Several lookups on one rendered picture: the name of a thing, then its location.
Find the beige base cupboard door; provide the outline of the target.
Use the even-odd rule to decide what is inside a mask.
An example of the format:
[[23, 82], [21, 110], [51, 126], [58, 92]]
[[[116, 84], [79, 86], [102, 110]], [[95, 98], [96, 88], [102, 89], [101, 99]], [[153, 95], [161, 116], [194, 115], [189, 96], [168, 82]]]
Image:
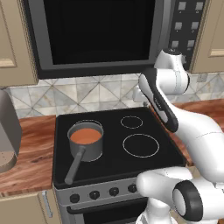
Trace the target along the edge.
[[62, 224], [53, 190], [46, 190], [52, 210], [49, 218], [42, 191], [0, 199], [0, 224]]

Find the beige wall cupboard door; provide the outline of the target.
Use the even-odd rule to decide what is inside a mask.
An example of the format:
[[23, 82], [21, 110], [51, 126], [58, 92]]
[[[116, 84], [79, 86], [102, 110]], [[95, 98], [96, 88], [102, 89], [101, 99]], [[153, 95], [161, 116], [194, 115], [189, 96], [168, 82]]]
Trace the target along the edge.
[[224, 0], [205, 2], [189, 72], [224, 72]]
[[22, 0], [0, 0], [0, 87], [39, 82]]

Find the grey oven door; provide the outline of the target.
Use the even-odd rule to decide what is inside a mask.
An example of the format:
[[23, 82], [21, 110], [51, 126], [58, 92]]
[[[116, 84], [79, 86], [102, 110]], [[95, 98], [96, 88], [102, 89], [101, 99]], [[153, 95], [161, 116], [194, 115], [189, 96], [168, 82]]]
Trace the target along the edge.
[[70, 214], [67, 207], [60, 209], [63, 224], [135, 224], [137, 217], [146, 208], [146, 203], [95, 211], [91, 213]]

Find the black hob stove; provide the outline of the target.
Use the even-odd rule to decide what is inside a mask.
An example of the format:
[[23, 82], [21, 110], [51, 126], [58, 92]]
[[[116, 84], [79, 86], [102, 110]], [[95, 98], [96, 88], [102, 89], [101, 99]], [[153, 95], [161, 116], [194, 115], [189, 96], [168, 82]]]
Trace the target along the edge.
[[[102, 155], [94, 162], [80, 163], [73, 183], [68, 185], [65, 177], [74, 157], [67, 132], [82, 120], [95, 120], [102, 125]], [[128, 190], [129, 185], [136, 184], [139, 173], [185, 164], [186, 159], [178, 146], [148, 108], [105, 110], [56, 118], [52, 180], [59, 211], [62, 207], [82, 209], [143, 198], [138, 191]], [[112, 187], [119, 189], [116, 196], [109, 195]], [[91, 199], [92, 191], [99, 191], [100, 197]], [[75, 193], [80, 195], [78, 203], [70, 201], [70, 196]]]

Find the red marinara sauce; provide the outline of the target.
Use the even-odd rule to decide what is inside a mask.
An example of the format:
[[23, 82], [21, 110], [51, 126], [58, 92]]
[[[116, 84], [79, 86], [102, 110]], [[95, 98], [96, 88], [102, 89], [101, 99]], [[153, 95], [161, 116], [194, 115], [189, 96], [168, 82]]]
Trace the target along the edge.
[[96, 129], [78, 129], [71, 136], [70, 139], [76, 144], [91, 144], [98, 141], [102, 134]]

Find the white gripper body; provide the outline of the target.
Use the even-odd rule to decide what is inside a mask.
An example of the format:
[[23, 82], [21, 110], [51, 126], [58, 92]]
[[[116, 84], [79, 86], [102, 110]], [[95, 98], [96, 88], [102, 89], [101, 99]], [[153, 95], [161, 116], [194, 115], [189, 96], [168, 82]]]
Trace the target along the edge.
[[141, 102], [145, 107], [149, 106], [149, 101], [147, 100], [145, 95], [142, 93], [139, 86], [134, 87], [132, 98], [134, 102]]

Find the black and grey microwave oven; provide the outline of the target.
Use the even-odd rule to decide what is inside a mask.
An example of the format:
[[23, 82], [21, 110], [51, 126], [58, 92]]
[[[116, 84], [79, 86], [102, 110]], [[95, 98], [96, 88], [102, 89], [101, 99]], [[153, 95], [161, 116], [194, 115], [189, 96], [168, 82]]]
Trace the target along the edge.
[[188, 69], [206, 0], [22, 0], [38, 78], [137, 74], [161, 50]]

